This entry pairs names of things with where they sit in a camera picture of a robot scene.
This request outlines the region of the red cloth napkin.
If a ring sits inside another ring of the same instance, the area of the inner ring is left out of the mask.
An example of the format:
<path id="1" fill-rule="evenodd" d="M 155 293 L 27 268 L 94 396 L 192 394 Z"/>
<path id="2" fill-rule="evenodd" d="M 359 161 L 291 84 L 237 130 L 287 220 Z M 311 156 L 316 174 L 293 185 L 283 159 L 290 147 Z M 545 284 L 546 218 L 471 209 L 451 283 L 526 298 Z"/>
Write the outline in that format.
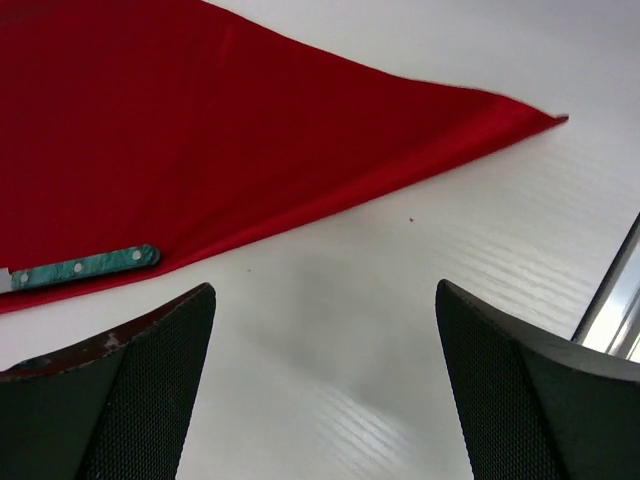
<path id="1" fill-rule="evenodd" d="M 559 124 L 400 78 L 203 1 L 1 5 L 1 263 L 150 244 L 161 261 L 12 312 L 154 277 L 316 221 Z"/>

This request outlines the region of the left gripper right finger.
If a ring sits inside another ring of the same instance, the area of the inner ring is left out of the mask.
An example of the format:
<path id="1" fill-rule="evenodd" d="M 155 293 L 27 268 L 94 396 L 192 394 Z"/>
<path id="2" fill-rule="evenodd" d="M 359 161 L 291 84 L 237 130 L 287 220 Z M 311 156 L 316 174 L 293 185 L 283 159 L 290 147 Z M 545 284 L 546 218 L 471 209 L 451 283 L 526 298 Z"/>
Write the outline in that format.
<path id="1" fill-rule="evenodd" d="M 441 280 L 448 376 L 476 479 L 636 479 L 639 366 Z"/>

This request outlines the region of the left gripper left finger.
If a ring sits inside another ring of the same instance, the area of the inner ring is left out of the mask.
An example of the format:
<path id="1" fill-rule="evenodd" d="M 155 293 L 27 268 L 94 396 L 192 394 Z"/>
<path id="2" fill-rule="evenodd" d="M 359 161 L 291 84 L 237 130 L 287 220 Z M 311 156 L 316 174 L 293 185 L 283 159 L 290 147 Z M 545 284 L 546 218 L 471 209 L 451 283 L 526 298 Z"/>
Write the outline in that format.
<path id="1" fill-rule="evenodd" d="M 175 478 L 215 309 L 203 283 L 2 371 L 2 478 Z"/>

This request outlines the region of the green handled knife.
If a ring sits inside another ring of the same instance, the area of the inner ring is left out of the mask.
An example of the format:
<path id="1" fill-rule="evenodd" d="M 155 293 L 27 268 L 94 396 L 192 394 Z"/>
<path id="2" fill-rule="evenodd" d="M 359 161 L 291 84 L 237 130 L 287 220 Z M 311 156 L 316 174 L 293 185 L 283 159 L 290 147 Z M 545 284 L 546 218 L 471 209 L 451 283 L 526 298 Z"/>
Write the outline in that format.
<path id="1" fill-rule="evenodd" d="M 45 288 L 154 266 L 160 251 L 149 244 L 11 272 L 1 268 L 1 293 Z"/>

